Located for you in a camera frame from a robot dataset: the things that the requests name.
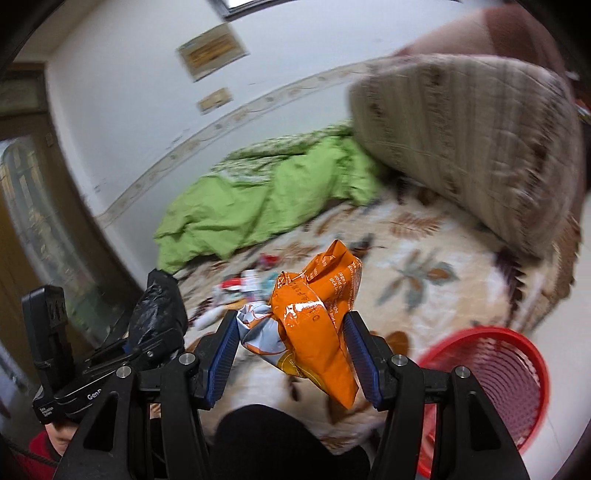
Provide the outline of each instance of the floral bedspread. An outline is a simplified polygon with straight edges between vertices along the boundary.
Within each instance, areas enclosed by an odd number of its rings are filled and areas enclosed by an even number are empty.
[[[280,257],[277,271],[300,271],[335,238],[363,261],[355,309],[393,350],[415,360],[474,325],[530,332],[565,296],[560,292],[568,292],[576,257],[557,243],[544,260],[522,258],[472,215],[398,177],[371,205],[341,203],[228,262],[201,260],[180,272],[181,293],[195,319],[186,346],[217,328],[223,312],[212,314],[211,297],[224,279],[253,268],[262,253]],[[212,436],[225,414],[253,403],[297,418],[334,453],[360,444],[385,420],[361,390],[345,411],[309,380],[285,375],[239,346],[222,399],[201,414],[204,432]]]

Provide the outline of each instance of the black pants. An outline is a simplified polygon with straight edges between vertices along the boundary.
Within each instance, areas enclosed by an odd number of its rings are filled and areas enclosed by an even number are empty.
[[[222,419],[210,460],[219,480],[365,480],[369,475],[361,447],[332,455],[299,421],[263,405]]]

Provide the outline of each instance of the wall border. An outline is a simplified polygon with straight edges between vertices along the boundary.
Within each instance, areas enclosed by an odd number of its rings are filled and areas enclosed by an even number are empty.
[[[379,57],[326,70],[280,87],[242,105],[173,148],[135,180],[103,213],[96,215],[95,220],[102,229],[108,227],[150,188],[212,142],[298,98],[364,76],[385,59],[387,57]]]

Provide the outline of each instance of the green duvet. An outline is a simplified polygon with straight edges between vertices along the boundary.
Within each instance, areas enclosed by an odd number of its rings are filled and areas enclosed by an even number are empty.
[[[225,260],[318,215],[332,199],[366,205],[378,193],[376,170],[349,123],[237,150],[169,205],[154,236],[158,267],[175,272],[198,255]]]

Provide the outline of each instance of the candy wrapper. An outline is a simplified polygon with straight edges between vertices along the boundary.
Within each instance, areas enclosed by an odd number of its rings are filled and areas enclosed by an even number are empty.
[[[351,408],[358,386],[342,323],[359,291],[361,269],[361,261],[335,240],[301,273],[282,272],[270,305],[248,303],[238,312],[242,345]]]

